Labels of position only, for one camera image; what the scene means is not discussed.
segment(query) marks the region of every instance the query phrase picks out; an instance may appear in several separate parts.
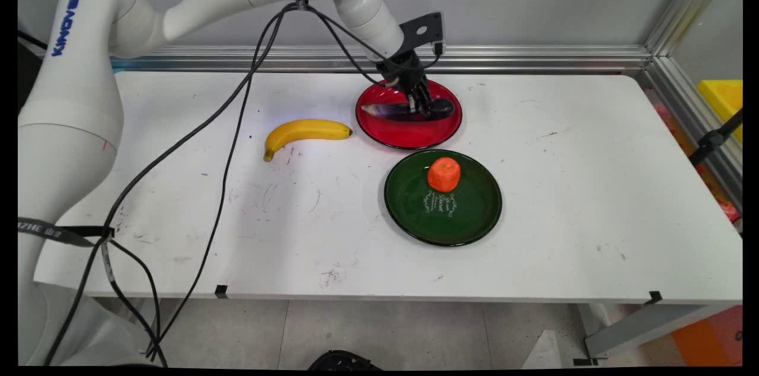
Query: banana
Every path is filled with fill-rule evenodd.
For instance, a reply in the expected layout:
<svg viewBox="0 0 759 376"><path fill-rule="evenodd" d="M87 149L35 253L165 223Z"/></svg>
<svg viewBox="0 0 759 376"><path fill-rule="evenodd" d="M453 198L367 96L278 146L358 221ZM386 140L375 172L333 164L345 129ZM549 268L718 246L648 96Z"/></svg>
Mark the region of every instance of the banana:
<svg viewBox="0 0 759 376"><path fill-rule="evenodd" d="M301 139L344 139L353 131L341 122L326 119L299 119L285 122L272 130L266 138L266 153L263 159L271 161L274 152L292 141Z"/></svg>

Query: black cable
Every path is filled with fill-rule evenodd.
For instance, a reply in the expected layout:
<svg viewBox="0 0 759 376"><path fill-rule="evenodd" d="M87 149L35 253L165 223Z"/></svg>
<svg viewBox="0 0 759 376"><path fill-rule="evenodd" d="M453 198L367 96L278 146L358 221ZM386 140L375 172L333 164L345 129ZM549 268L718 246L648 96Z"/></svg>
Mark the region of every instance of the black cable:
<svg viewBox="0 0 759 376"><path fill-rule="evenodd" d="M290 5L285 6L285 8L282 9L282 11L291 11L292 9L295 9L295 3L292 3ZM271 43L269 43L266 54L268 54L269 49L271 49ZM119 208L119 205L121 205L124 198L127 196L127 194L135 187L138 182L145 177L147 173L150 172L153 168L155 168L156 165L158 165L160 162L162 162L166 157L171 155L176 149L178 149L180 146L182 146L185 142L189 141L190 138L197 135L198 132L203 130L203 128L207 127L211 122L213 122L219 115L227 109L227 107L232 103L233 100L237 97L240 90L242 90L242 87L246 84L247 81L249 81L250 77L253 75L253 71L249 71L245 78L243 78L243 81L240 82L240 84L236 87L235 91L231 93L230 97L227 98L227 100L214 112L214 114L211 115L206 121L198 125L198 127L195 127L190 133L185 135L183 138L181 138L176 144L171 146L169 149L166 149L163 154L161 154L157 159L153 160L149 165L147 165L145 168L143 168L140 173L135 176L134 179L125 187L125 189L122 191L122 194L119 195L119 197L116 199L116 203L113 204L111 207L111 211L109 211L108 217L106 218L105 223L103 223L103 234L98 239L98 241L94 244L93 250L90 253L90 257L87 259L87 265L84 267L84 273L82 274L82 279L79 282L79 288L76 290L76 295L74 295L74 302L71 304L71 308L68 310L68 315L66 316L66 319L64 321L64 324L62 327L60 327L59 333L55 338L55 341L53 342L52 347L48 351L48 355L45 359L44 365L50 365L50 362L52 361L52 358L55 355L55 352L57 351L60 341L63 339L63 336L66 333L66 330L68 330L68 326L71 324L71 320L74 317L74 313L76 312L76 308L79 306L79 301L81 300L82 294L84 292L84 286L87 284L87 278L90 275L90 270L92 269L92 264L95 260L95 253L97 252L98 247L102 246L104 241L108 238L108 227L111 224L111 221L113 220L114 216L116 216L116 211Z"/></svg>
<svg viewBox="0 0 759 376"><path fill-rule="evenodd" d="M155 289L155 282L152 279L152 274L150 273L150 269L145 265L144 262L140 259L140 257L137 257L134 253L126 249L121 244L117 243L116 240L111 240L111 243L113 243L114 246L116 246L117 249L121 250L127 256L131 257L135 262L139 263L139 265L143 268L145 273L147 274L147 279L150 281L150 290L152 290L152 301L154 302L155 306L155 335L160 336L161 335L161 308L160 303L158 301L158 292Z"/></svg>
<svg viewBox="0 0 759 376"><path fill-rule="evenodd" d="M55 355L55 351L57 351L60 345L60 341L63 340L63 335L65 335L69 324L71 324L71 320L74 318L74 312L76 312L76 307L79 306L79 300L82 298L84 286L87 284L87 277L90 275L90 269L93 267L95 253L97 253L98 247L100 247L100 244L103 244L103 241L105 240L106 236L98 238L98 240L95 242L95 245L93 246L92 252L90 252L90 257L87 259L87 265L84 266L84 274L82 274L82 279L79 281L79 288L76 289L76 295L74 295L74 303L71 304L71 308L68 310L66 319L63 321L63 325L60 326L58 335L55 336L55 341L53 341L43 365L50 365L50 362L52 362L52 357Z"/></svg>
<svg viewBox="0 0 759 376"><path fill-rule="evenodd" d="M241 120L242 120L242 117L243 117L243 114L244 114L245 103L247 102L247 97L248 97L249 92L250 92L250 84L252 82L251 81L251 77L253 76L253 74L255 73L255 71L260 67L261 63L263 63L264 59L266 58L266 55L269 54L269 51L271 50L271 48L273 46L273 43L274 43L274 38L276 38L276 34L279 31L279 26L280 26L280 24L282 22L282 17L284 17L284 14L286 12L293 11L293 9L296 9L295 3L288 4L287 6L285 6L284 8L282 8L282 10L275 17L273 17L271 20L269 20L268 24L266 24L266 27L264 28L263 33L261 34L261 36L259 38L258 45L256 47L256 51L255 51L255 54L254 54L254 58L251 61L252 68L249 70L249 72L247 73L247 75L245 76L245 78L243 79L243 81L241 81L240 84L236 87L235 91L231 94L231 96L229 98L227 98L227 100L222 104L222 106L219 107L219 109L217 109L217 111L215 111L214 114L211 115L211 117L209 117L208 119L206 119L205 122L201 123L198 127L196 127L195 129L193 129L192 131L190 131L190 133L188 133L183 138L181 138L176 144L174 144L172 147L170 147L169 149L167 149L167 151L163 152L163 154L161 154L157 159L155 159L151 163L149 163L149 165L147 165L137 176L135 176L135 178L127 185L127 187L125 187L125 189L122 191L122 194L119 195L119 197L116 200L116 203L113 204L113 206L111 207L111 211L109 211L108 217L106 218L106 222L103 223L103 234L100 237L100 239L98 239L98 241L93 246L93 250L90 253L90 257L87 260L87 265L85 266L84 274L82 276L81 281L79 282L79 288L78 288L78 290L76 290L76 295L74 296L74 303L71 305L71 308L69 309L69 312L68 312L68 315L66 317L66 320L64 321L64 324L60 328L59 334L56 336L56 339L54 341L53 346L51 347L50 351L48 352L48 356L47 356L47 358L45 360L45 365L49 365L50 362L52 361L52 358L55 355L55 351L58 349L58 347L60 345L60 341L62 340L63 336L65 335L66 330L68 329L68 326L71 324L71 320L73 319L74 313L76 312L76 308L78 308L79 301L81 300L81 296L82 296L82 294L84 292L84 286L87 283L87 278L90 275L90 270L92 269L92 263L93 263L93 260L95 258L95 253L97 252L98 247L103 246L104 241L106 241L106 239L108 238L109 234L108 234L107 228L109 227L109 225L110 225L111 221L113 220L114 216L116 216L116 211L119 208L119 206L121 205L121 203L123 202L124 198L128 195L129 192L131 192L131 190L135 187L135 185L138 184L138 182L147 173L150 172L150 170L152 170L153 168L155 168L156 165L158 165L166 157L168 157L169 155L171 155L174 151L176 151L176 149L179 149L180 146L182 146L185 142L189 141L190 138L192 138L193 136L197 135L198 132L200 132L201 130L203 130L203 128L207 127L211 122L213 122L217 117L219 117L219 115L231 104L231 102L233 100L235 100L235 98L237 97L237 95L241 91L242 87L247 83L247 88L246 88L246 91L245 91L245 96L244 96L243 105L242 105L242 108L241 108L240 117L239 117L239 120L238 120L237 129L235 131L235 137L233 138L232 147L230 149L229 157L227 159L227 165L225 167L224 178L222 180L222 199L221 199L220 204L219 204L219 212L216 215L216 222L214 223L214 227L213 227L212 232L211 232L211 237L209 238L208 244L206 246L206 252L203 255L203 260L202 260L201 265L200 265L200 270L198 270L198 274L197 274L197 276L195 278L195 281L193 281L192 287L190 287L190 291L187 293L187 295L182 300L182 303L180 304L180 306L177 309L177 311L174 312L173 317L171 318L171 320L169 320L168 324L166 325L165 330L163 330L163 333L160 333L159 336L155 337L154 333L152 332L152 329L147 324L147 322L144 320L144 318L140 315L140 313L135 309L135 307L132 306L131 303L127 300L127 298L123 295L123 293L121 292L121 289L119 289L119 286L117 286L116 281L111 281L111 287L114 289L114 292L116 292L116 295L119 296L120 300L122 300L122 303L124 303L125 306L127 306L127 308L129 308L129 310L135 315L135 317L137 317L138 320L140 320L140 322L141 322L141 324L143 324L143 327L145 328L145 330L151 336L152 350L148 350L146 354L147 355L154 354L154 357L155 357L155 353L158 352L158 354L159 354L159 356L161 358L163 366L166 366L165 359L162 356L162 351L160 349L160 341L163 339L163 337L166 335L166 333L168 333L168 329L171 327L171 325L173 325L174 321L176 320L176 317L179 315L179 312L184 307L184 304L187 302L187 300L192 295L192 292L193 292L195 286L197 286L198 280L200 279L200 276L202 274L203 268L205 267L205 263L206 263L206 259L208 257L209 251L211 250L212 240L214 238L214 235L216 235L216 229L217 229L217 227L219 225L219 220L220 220L221 213L222 213L222 208L223 208L223 203L224 203L224 194L225 194L225 184L226 184L226 178L227 178L227 175L228 175L228 169L229 169L229 165L231 163L231 157L232 157L232 155L233 155L233 153L235 151L235 146L236 146L236 143L237 143L237 138L238 138L238 134L239 134L239 130L240 130ZM349 30L345 29L340 24L337 24L330 17L326 16L325 14L320 13L320 11L317 11L317 9L312 8L311 6L307 6L307 9L309 9L309 11L311 11L312 13L317 14L317 16L322 20L322 22L325 23L326 27L330 30L331 34L333 34L334 39L336 39L336 41L339 44L339 46L341 47L342 51L349 58L349 60L353 63L353 65L355 66L355 68L357 68L357 70L360 73L362 73L363 76L365 76L365 78L369 79L369 81L371 81L373 84L377 84L377 85L380 85L382 87L385 87L385 84L380 84L379 82L376 82L373 79L369 78L369 76L366 75L366 73L363 71L363 69L361 69L361 67L358 66L358 63L356 63L355 60L353 59L353 57L350 56L350 53L347 51L347 49L345 49L344 44L342 44L342 41L339 39L339 37L337 36L336 32L334 32L333 28L331 27L330 24L328 24L328 22L331 22L332 24L336 25L340 30L342 30L344 33L346 33L347 35L349 35L351 38L355 39L358 43L362 44L364 47L366 47L367 49L371 50L371 52L373 52L374 54L376 54L377 56L379 56L380 58L382 58L382 60L384 60L385 63L390 63L390 65L395 65L396 68L406 69L406 70L410 70L410 71L417 70L417 68L405 68L405 67L401 67L401 66L397 65L394 62L391 62L390 60L388 60L388 58L384 57L382 54L379 54L379 52L377 52L377 50L373 49L371 46L368 46L368 44L364 43L363 40L361 40L357 36L353 35ZM266 35L266 32L268 31L269 27L271 26L272 22L274 22L274 21L276 21L276 25L275 25L275 27L273 29L272 35L270 36L268 43L266 44L266 49L264 50L263 54L261 55L260 60L258 60L258 62L256 62L258 51L260 50L260 45L261 45L261 43L263 41L263 37ZM439 57L440 57L440 55L436 55L436 58L435 58L435 60L433 62L429 63L426 66L423 66L421 69L428 68L428 67L434 65L434 63L437 63L437 61L439 60ZM122 251L127 252L125 248L123 248L121 246L117 246L117 247L119 247L119 249L121 249ZM107 251L106 247L101 247L101 248L103 250L103 257L105 259L108 256L108 251ZM141 263L141 266L143 267L143 269L148 274L148 277L149 277L149 279L151 281L152 287L154 288L154 283L152 283L152 275L150 275L149 270L147 270L147 266L145 266L144 263L141 262L141 260L138 260L138 259L136 259L136 260L138 261L138 263ZM157 293L155 292L155 288L154 288L154 301L157 302Z"/></svg>
<svg viewBox="0 0 759 376"><path fill-rule="evenodd" d="M375 55L377 55L377 57L381 58L383 62L388 63L389 65L393 65L393 66L395 66L398 69L403 69L403 70L406 70L406 71L419 71L419 70L423 70L423 69L429 68L432 65L434 65L435 63L437 63L437 61L440 58L440 54L436 53L435 60L433 60L433 62L429 63L428 65L422 66L421 68L407 68L407 67L398 65L397 63L393 62L392 60L390 60L387 57L385 57L382 54L380 54L380 52L378 52L377 50L375 50L374 48L372 48L371 46L369 46L369 44L364 43L363 40L361 40L357 36L353 35L353 33L351 33L349 30L345 29L343 25L341 25L338 22L336 22L333 19L331 19L330 16L327 16L326 14L323 14L321 11L319 11L319 9L315 9L312 6L307 5L306 6L306 10L307 11L311 11L311 13L314 13L315 15L317 15L322 20L322 22L325 22L325 23L326 22L330 22L331 24L335 25L336 27L339 28L339 30L343 31L346 35L350 36L350 38L355 39L359 44L361 44L361 46L366 47L367 49L369 49L369 51L371 51L372 53L374 53ZM347 55L349 57L349 59L352 60L352 62L353 62L353 59L350 57L349 54L347 54L347 50L345 49L344 46L342 46L342 41L338 38L337 34L334 33L334 30L331 29L331 27L328 27L328 29L330 29L330 32L333 34L333 37L334 37L334 39L336 39L336 41L338 42L338 44L341 45L340 47L343 49L343 52L345 53L345 55Z"/></svg>
<svg viewBox="0 0 759 376"><path fill-rule="evenodd" d="M261 63L263 63L263 60L266 58L266 55L269 54L269 50L272 48L272 44L274 43L274 38L276 38L277 32L279 31L279 25L282 22L282 17L284 17L284 15L285 15L285 13L287 11L292 11L293 9L296 9L296 8L290 9L289 7L290 7L290 5L285 6L285 8L282 9L282 11L280 11L279 14L277 14L275 17L273 17L271 20L269 20L269 23L266 24L266 27L264 28L263 33L261 34L260 38L258 39L258 43L257 43L257 46L256 46L256 51L254 52L254 55L253 55L253 60L250 62L250 72L251 72L251 75L252 75L252 73L255 73L255 71L258 70L258 68L260 67ZM272 25L272 22L274 22L275 20L276 20L276 24L274 25L274 29L272 30L272 35L269 37L268 44L266 44L266 49L264 50L263 54L261 55L260 60L257 61L258 51L260 50L261 43L263 43L263 38L266 35L266 31L269 30L269 27ZM229 150L229 156L227 157L227 163L226 163L226 166L224 168L224 176L222 178L222 197L221 197L221 200L219 201L219 211L216 213L216 222L214 222L213 229L211 230L211 237L209 237L209 239L208 239L208 244L206 246L206 252L203 254L203 260L201 260L201 262L200 262L200 269L197 272L197 276L195 276L195 281L193 281L192 286L190 287L190 290L187 292L187 295L184 296L184 299L182 300L182 302L179 303L179 307L174 312L174 315L171 316L171 320L169 320L168 324L166 325L165 330L163 330L163 334L159 337L159 342L161 340L163 340L163 337L166 335L166 333L168 333L168 329L171 328L171 325L174 324L174 321L179 316L179 312L181 312L182 308L184 308L184 304L187 303L187 300L190 298L190 295L192 295L192 292L195 290L195 286L197 286L197 282L200 280L200 276L203 273L203 268L206 266L206 259L208 258L208 254L211 251L211 244L213 243L213 238L216 235L216 228L219 226L219 220L220 220L220 218L222 216L222 209L224 208L224 198L225 198L225 193L226 193L227 175L229 173L229 167L231 165L232 156L235 153L235 146L237 144L237 139L238 139L238 135L239 135L239 132L240 132L240 126L242 124L243 114L244 114L244 111L245 111L245 104L247 103L247 97L248 97L248 95L250 93L250 84L252 84L252 80L250 79L250 76L248 76L247 77L247 88L245 89L245 94L244 94L244 97L243 97L242 107L240 108L240 116L239 116L238 124L237 124L236 130L235 130L235 136L232 139L232 145L231 145L231 148ZM150 349L148 349L148 351L147 351L146 354L149 355L151 352L152 351Z"/></svg>
<svg viewBox="0 0 759 376"><path fill-rule="evenodd" d="M133 306L131 302L129 301L129 299L127 299L127 297L124 296L124 293L119 288L119 284L116 284L116 278L114 278L113 276L111 265L109 263L110 258L108 255L108 243L103 243L103 245L100 246L100 250L103 252L103 263L106 264L106 272L109 274L109 282L111 283L111 288L113 289L114 292L116 292L116 296L119 297L119 300L122 301L122 303L133 314L133 316L138 318L138 320L140 321L140 324L143 326L143 329L145 329L148 336L150 336L150 341L154 343L154 348L155 350L158 351L158 358L161 360L161 365L163 367L168 367L168 364L166 364L166 358L163 357L163 350L161 349L161 346L158 344L158 338L155 337L155 333L152 332L152 328L150 328L150 324L147 324L145 317L143 317L142 314L140 314L140 311L136 310L135 306Z"/></svg>
<svg viewBox="0 0 759 376"><path fill-rule="evenodd" d="M37 38L29 35L28 33L24 32L24 31L22 31L20 29L16 29L16 30L18 31L18 36L19 37L24 38L27 41L29 41L30 43L35 44L35 46L38 46L41 49L47 51L47 44L46 43L43 43L42 41L38 40Z"/></svg>

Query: floor tile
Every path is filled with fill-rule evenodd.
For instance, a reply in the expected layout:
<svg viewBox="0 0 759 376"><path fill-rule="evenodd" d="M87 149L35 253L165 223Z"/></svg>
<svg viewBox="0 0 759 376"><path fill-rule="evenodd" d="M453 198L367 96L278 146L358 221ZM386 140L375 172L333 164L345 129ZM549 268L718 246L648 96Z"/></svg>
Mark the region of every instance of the floor tile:
<svg viewBox="0 0 759 376"><path fill-rule="evenodd" d="M494 369L521 368L543 330L555 330L562 367L586 358L580 314L566 304L483 304Z"/></svg>
<svg viewBox="0 0 759 376"><path fill-rule="evenodd" d="M179 299L162 299L166 325ZM276 369L287 301L189 300L161 343L168 365Z"/></svg>
<svg viewBox="0 0 759 376"><path fill-rule="evenodd" d="M280 369L344 349L383 370L490 369L479 303L291 301Z"/></svg>

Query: black stand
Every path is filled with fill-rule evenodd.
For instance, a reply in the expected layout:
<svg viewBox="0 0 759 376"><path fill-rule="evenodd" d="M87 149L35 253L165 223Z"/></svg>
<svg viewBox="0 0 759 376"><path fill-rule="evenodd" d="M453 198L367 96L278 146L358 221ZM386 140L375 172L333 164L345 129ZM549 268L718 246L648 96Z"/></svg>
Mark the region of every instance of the black stand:
<svg viewBox="0 0 759 376"><path fill-rule="evenodd" d="M735 115L730 117L722 127L711 130L699 139L699 148L688 158L691 164L697 166L704 162L711 152L722 146L741 124L743 124L743 108L735 112Z"/></svg>

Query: orange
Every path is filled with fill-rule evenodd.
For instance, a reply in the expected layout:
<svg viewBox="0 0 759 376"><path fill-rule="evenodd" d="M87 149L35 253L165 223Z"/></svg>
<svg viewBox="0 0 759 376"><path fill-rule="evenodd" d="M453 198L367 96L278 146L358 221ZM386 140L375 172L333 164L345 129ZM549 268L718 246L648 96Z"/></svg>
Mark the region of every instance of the orange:
<svg viewBox="0 0 759 376"><path fill-rule="evenodd" d="M452 158L439 158L429 166L429 186L440 192L450 192L456 189L459 179L461 179L461 166Z"/></svg>

